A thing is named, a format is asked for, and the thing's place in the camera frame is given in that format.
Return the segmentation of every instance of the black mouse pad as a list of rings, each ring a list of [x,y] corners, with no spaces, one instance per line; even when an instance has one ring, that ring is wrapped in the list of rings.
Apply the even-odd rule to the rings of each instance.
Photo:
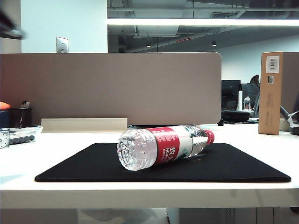
[[[224,143],[201,155],[129,171],[118,160],[116,143],[95,143],[41,173],[38,182],[289,182],[291,178]]]

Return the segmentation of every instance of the fluorescent light fixture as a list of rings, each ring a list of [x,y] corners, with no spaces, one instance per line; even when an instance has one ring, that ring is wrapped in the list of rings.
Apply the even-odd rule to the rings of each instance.
[[[299,20],[243,19],[107,19],[108,25],[146,26],[299,26]]]

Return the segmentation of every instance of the red bottle label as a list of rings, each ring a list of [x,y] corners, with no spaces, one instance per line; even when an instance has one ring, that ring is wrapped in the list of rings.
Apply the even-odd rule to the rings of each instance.
[[[156,138],[157,159],[154,165],[175,160],[179,151],[179,138],[169,127],[148,128]]]

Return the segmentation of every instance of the barcode sticker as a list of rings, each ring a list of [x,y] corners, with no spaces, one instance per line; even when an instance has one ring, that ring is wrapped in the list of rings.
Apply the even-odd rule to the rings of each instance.
[[[268,76],[268,84],[274,84],[274,76]]]
[[[267,56],[266,73],[279,73],[279,56]]]

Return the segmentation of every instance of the white desk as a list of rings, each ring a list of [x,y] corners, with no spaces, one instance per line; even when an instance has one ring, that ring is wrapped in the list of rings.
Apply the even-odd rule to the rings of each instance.
[[[289,183],[35,182],[34,177],[95,142],[121,133],[41,134],[0,150],[1,207],[216,208],[299,206],[299,136],[259,135],[258,125],[205,125],[224,142],[292,178]]]

